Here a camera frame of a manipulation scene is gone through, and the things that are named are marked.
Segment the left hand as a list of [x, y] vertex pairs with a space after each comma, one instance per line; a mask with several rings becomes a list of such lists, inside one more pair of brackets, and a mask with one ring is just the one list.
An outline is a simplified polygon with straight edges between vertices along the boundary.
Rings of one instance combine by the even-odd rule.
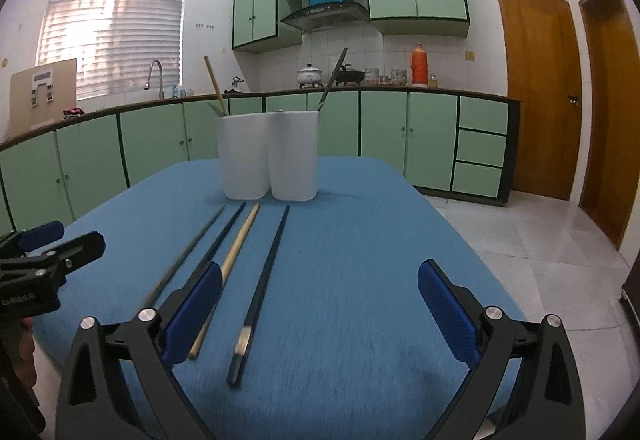
[[27, 390], [32, 390], [37, 382], [33, 326], [34, 321], [31, 317], [16, 322], [11, 338], [14, 373]]

